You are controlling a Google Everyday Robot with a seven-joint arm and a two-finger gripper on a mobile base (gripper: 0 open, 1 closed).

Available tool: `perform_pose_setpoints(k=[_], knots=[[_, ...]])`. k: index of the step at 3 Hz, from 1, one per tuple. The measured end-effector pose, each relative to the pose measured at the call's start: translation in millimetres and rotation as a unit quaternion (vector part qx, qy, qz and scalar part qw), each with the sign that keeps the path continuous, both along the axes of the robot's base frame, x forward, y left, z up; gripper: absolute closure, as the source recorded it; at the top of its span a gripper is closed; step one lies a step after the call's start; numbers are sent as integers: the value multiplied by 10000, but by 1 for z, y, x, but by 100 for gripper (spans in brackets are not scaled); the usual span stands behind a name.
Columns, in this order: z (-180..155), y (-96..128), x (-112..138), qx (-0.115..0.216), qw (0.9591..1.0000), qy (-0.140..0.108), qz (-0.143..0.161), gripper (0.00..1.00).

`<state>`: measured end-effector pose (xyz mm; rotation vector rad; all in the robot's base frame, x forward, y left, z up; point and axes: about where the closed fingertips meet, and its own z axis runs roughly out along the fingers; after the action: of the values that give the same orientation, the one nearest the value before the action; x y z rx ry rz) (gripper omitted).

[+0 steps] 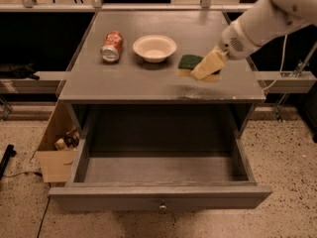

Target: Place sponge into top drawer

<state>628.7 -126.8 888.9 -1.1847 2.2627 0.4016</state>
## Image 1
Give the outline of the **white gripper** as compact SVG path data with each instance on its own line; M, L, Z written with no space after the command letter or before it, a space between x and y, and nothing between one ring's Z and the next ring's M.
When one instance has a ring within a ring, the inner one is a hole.
M255 51L239 23L231 23L221 34L218 43L223 51L211 51L190 73L197 80L218 80L220 70L229 60L243 60Z

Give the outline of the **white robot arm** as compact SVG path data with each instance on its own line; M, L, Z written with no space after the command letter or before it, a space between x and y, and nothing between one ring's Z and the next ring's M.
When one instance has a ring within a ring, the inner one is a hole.
M230 23L190 76L205 80L227 60L245 59L273 39L306 25L317 25L317 0L258 0Z

